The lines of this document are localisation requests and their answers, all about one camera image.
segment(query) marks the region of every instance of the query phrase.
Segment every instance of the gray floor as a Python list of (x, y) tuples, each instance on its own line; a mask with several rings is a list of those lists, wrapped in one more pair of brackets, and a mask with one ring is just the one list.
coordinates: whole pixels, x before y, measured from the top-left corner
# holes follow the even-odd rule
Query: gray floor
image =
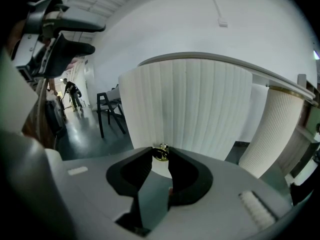
[(64, 161), (113, 155), (134, 148), (126, 122), (122, 119), (119, 120), (126, 134), (120, 131), (112, 116), (108, 125), (107, 114), (102, 113), (104, 138), (101, 138), (98, 115), (89, 107), (76, 112), (66, 108), (65, 114), (67, 133), (57, 143), (57, 150)]

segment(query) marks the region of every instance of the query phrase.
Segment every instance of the person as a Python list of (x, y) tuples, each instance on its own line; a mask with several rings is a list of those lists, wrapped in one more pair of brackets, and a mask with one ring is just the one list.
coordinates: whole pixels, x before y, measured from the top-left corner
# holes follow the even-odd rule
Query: person
[(66, 78), (63, 79), (63, 83), (65, 84), (65, 90), (62, 99), (65, 97), (66, 93), (69, 93), (74, 106), (73, 112), (78, 111), (77, 104), (80, 107), (80, 110), (83, 110), (80, 100), (78, 98), (78, 87), (73, 82), (68, 81)]

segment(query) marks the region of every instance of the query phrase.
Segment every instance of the white pleated panel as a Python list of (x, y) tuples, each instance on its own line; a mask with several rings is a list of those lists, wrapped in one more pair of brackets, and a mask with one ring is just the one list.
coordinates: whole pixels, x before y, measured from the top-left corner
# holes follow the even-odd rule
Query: white pleated panel
[(299, 120), (304, 100), (269, 89), (263, 115), (239, 166), (261, 177), (280, 156)]
[(119, 77), (133, 147), (161, 143), (224, 160), (245, 122), (252, 74), (208, 59), (173, 59)]

